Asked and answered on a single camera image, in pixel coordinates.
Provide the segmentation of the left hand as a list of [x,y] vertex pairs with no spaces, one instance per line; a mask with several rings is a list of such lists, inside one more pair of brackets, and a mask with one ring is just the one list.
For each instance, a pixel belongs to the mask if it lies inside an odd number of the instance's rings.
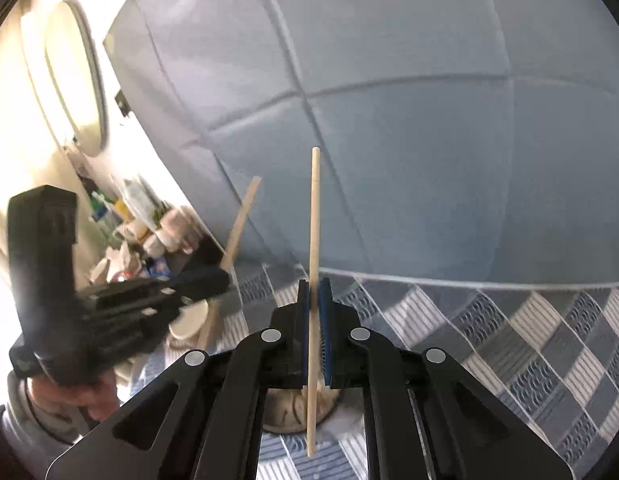
[[113,370],[93,384],[61,387],[47,376],[27,379],[27,394],[32,404],[46,413],[64,415],[69,408],[85,408],[90,418],[102,422],[119,407],[116,376]]

